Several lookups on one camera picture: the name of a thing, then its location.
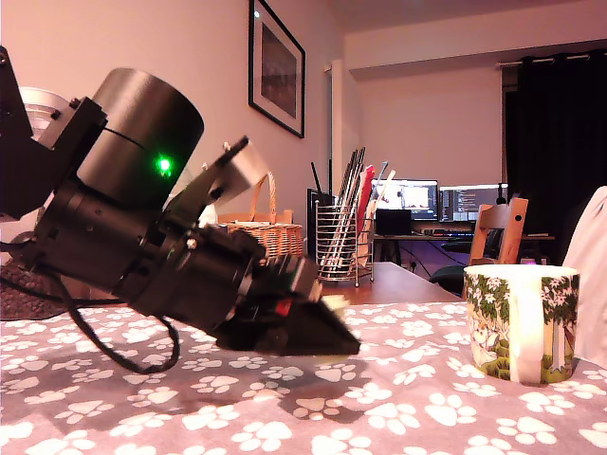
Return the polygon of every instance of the computer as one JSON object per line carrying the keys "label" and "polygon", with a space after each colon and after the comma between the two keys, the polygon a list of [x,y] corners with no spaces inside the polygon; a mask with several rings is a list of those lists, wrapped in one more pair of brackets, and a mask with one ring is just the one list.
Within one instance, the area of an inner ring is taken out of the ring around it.
{"label": "computer", "polygon": [[479,207],[495,205],[499,197],[506,197],[507,187],[507,183],[440,187],[440,221],[476,221]]}
{"label": "computer", "polygon": [[[381,193],[385,180],[374,179],[373,188]],[[410,210],[412,220],[438,220],[438,181],[394,179],[388,183],[378,209]]]}

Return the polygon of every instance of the black curtain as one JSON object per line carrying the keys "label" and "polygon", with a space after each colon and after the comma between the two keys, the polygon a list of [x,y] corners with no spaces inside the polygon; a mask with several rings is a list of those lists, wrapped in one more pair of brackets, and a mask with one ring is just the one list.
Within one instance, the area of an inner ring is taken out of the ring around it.
{"label": "black curtain", "polygon": [[607,57],[604,49],[587,56],[525,58],[518,91],[506,95],[508,195],[529,200],[525,232],[557,237],[553,264],[585,203],[607,185]]}

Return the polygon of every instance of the curtain rod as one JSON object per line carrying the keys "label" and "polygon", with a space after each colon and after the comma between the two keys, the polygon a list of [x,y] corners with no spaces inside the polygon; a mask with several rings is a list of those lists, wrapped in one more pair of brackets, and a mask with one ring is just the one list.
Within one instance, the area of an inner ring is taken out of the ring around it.
{"label": "curtain rod", "polygon": [[[567,59],[567,60],[577,60],[577,59],[588,60],[588,59],[590,59],[590,55],[588,55],[588,54],[570,55],[570,56],[565,57],[565,59]],[[541,64],[541,63],[548,63],[548,62],[553,63],[554,58],[548,57],[547,59],[534,59],[532,62],[534,64]],[[495,67],[498,69],[501,69],[501,68],[508,68],[511,66],[519,66],[521,64],[523,64],[523,62],[520,60],[518,60],[516,62],[498,62],[497,64],[495,64]]]}

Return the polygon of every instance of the desk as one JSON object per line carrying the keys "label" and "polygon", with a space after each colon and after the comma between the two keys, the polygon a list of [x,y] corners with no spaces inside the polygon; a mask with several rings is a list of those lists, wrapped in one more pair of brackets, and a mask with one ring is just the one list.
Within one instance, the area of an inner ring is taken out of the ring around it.
{"label": "desk", "polygon": [[[408,272],[399,277],[405,289],[422,286]],[[424,289],[420,300],[348,308],[361,352],[327,365],[219,351],[176,323],[175,367],[136,375],[101,355],[67,315],[2,322],[2,452],[605,453],[607,372],[581,361],[571,381],[542,387],[484,376],[471,365],[465,305],[426,303]],[[129,308],[83,312],[137,362],[170,351],[164,328]]]}

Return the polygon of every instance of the mug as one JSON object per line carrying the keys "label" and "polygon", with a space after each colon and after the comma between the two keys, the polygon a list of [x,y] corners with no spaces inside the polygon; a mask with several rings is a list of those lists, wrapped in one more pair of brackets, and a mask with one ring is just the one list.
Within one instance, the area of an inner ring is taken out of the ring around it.
{"label": "mug", "polygon": [[532,264],[464,269],[470,345],[476,368],[526,384],[573,374],[579,273]]}

